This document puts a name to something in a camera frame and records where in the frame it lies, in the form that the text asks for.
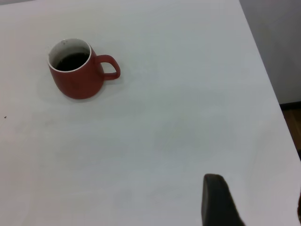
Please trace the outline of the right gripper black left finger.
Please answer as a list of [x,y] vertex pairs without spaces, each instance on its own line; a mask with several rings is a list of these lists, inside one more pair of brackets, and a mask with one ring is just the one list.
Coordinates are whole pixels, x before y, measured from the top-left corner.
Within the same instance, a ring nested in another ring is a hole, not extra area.
[[205,174],[201,205],[204,226],[243,226],[225,179],[218,174]]

